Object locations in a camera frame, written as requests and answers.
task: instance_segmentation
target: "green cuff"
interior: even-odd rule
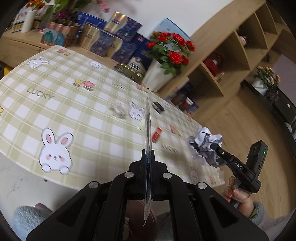
[[[250,220],[252,220],[256,214],[258,213],[258,206],[254,205],[254,211],[252,212],[251,216],[249,217]]]

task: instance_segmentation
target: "yellow flower print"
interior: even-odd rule
[[[81,80],[75,80],[73,85],[80,87],[82,85],[82,83],[83,83],[83,81],[81,81]]]

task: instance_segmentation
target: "rabbit ear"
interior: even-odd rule
[[[134,108],[134,109],[136,108],[136,106],[135,106],[135,104],[133,102],[130,101],[129,104],[130,104],[131,108]]]
[[[45,146],[55,143],[54,134],[51,129],[44,128],[41,135],[42,135],[42,142]]]
[[[58,138],[57,144],[61,144],[62,146],[67,148],[73,143],[73,141],[74,141],[73,135],[67,132]]]
[[[142,108],[142,107],[139,107],[137,110],[142,112],[142,113],[144,112],[144,108]]]

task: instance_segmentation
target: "vase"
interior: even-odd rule
[[[161,63],[153,59],[149,66],[142,84],[150,91],[158,91],[163,87],[169,80],[173,78],[172,73],[164,74],[165,69],[161,68]]]
[[[22,33],[27,33],[31,30],[36,13],[37,13],[37,9],[30,10],[27,12],[24,24],[22,26],[22,31],[21,31]]]
[[[268,88],[263,84],[262,80],[259,78],[255,78],[254,83],[252,84],[252,86],[261,94],[261,95],[265,95],[266,91],[268,90]]]

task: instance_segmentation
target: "metal bolt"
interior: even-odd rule
[[[198,187],[199,189],[206,189],[207,184],[205,184],[205,183],[199,183],[199,184],[197,185],[197,187]]]
[[[97,182],[91,182],[90,184],[89,184],[89,187],[91,188],[91,189],[95,189],[95,188],[97,188],[99,186],[99,184],[97,183]]]
[[[126,172],[124,174],[124,176],[127,177],[127,178],[131,178],[131,177],[133,177],[133,172]]]
[[[170,179],[171,177],[172,177],[172,174],[170,174],[169,172],[165,172],[163,174],[163,178],[165,178],[165,179]]]

